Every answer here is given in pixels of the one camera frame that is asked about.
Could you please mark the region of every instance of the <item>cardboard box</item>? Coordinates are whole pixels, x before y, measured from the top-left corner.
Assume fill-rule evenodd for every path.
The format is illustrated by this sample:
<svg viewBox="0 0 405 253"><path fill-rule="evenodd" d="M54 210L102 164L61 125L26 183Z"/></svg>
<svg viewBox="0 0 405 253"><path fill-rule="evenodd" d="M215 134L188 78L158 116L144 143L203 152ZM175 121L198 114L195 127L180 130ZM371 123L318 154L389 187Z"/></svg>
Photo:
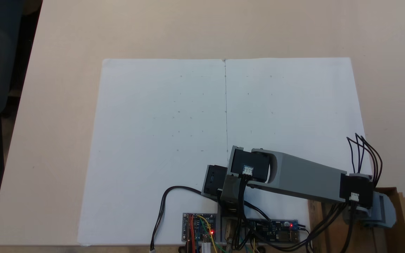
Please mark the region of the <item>cardboard box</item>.
<svg viewBox="0 0 405 253"><path fill-rule="evenodd" d="M405 197L397 191L396 187L377 188L376 191L386 194L397 212L395 225L391 229L384 229L387 252L405 252Z"/></svg>

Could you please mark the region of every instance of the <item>white paper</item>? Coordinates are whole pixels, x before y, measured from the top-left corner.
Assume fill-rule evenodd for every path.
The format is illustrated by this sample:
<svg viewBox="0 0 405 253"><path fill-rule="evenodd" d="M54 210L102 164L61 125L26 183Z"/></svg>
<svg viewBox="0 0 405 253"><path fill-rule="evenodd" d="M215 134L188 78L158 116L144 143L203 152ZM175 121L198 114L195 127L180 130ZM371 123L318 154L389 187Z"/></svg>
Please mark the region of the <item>white paper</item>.
<svg viewBox="0 0 405 253"><path fill-rule="evenodd" d="M355 132L364 135L349 58L106 60L78 241L149 245L164 191L201 190L207 165L226 167L232 145L352 172L346 136ZM371 172L368 157L362 172ZM245 199L270 218L309 225L307 200L257 189ZM186 212L217 206L170 192L156 245L182 244Z"/></svg>

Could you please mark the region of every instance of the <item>green wire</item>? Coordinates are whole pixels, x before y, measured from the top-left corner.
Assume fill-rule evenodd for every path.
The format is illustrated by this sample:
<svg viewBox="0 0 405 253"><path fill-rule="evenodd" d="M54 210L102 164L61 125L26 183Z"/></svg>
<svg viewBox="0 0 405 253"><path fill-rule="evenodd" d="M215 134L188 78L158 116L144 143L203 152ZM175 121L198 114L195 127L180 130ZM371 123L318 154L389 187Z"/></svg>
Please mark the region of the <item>green wire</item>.
<svg viewBox="0 0 405 253"><path fill-rule="evenodd" d="M203 219L199 218L199 220L201 221L201 226L202 226L202 228L204 229L204 232L206 232L206 234L209 234L209 233L207 232L206 228L204 227L204 221L203 221ZM218 245L218 244L215 242L215 240L213 241L213 243L215 243L215 246L217 246L217 247L218 247L220 250L222 250L224 253L227 253L225 250L223 250L223 248L222 248L220 245Z"/></svg>

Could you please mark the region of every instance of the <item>wire bundle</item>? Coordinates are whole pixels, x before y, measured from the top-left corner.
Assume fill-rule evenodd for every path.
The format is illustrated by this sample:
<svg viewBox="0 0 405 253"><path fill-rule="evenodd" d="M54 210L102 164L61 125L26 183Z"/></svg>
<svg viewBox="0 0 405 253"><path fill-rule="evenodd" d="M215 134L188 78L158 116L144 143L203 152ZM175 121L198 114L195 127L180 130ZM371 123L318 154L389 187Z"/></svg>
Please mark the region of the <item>wire bundle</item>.
<svg viewBox="0 0 405 253"><path fill-rule="evenodd" d="M347 137L349 147L351 149L351 162L352 162L352 169L355 173L355 166L354 166L354 152L352 148L352 144L354 143L357 145L357 152L358 152L358 163L357 163L357 173L360 173L360 170L362 169L362 162L364 160L364 154L365 151L368 152L368 154L371 157L371 160L373 161L373 184L374 187L378 185L379 178L381 178L381 173L382 173L382 159L381 156L379 155L378 151L374 149L366 140L363 136L359 136L357 133L355 134L355 141L352 140L351 138Z"/></svg>

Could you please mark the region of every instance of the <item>floor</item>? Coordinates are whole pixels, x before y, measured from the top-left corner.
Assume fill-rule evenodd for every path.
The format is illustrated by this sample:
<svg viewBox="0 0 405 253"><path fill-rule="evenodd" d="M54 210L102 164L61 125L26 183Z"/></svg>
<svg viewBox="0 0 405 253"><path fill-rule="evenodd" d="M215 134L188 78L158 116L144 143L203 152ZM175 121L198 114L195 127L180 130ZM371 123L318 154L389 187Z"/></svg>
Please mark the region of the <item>floor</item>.
<svg viewBox="0 0 405 253"><path fill-rule="evenodd" d="M13 125L15 124L17 108L9 118L3 118L3 142L5 158L7 157L10 139L12 137ZM143 247L34 247L34 246L0 246L0 253L147 253L149 248ZM176 253L177 247L156 247L157 253ZM267 252L276 252L267 248Z"/></svg>

